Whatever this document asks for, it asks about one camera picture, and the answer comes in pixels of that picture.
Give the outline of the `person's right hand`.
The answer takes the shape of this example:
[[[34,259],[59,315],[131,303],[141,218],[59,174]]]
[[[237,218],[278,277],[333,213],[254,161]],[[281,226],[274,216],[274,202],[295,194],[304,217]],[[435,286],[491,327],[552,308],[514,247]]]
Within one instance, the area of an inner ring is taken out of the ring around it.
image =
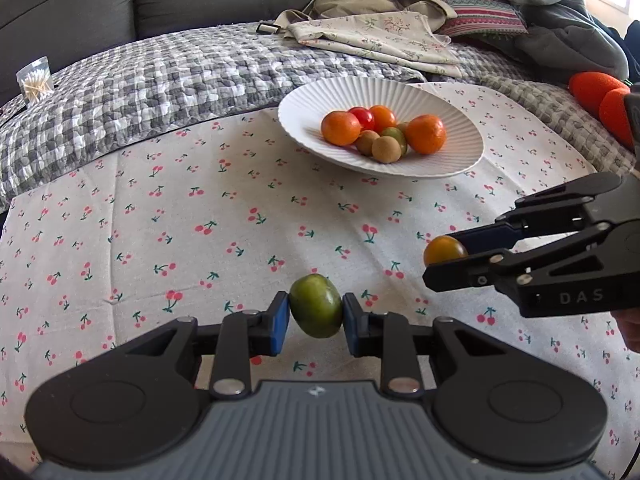
[[[613,311],[626,348],[634,353],[640,352],[640,309],[626,309]]]

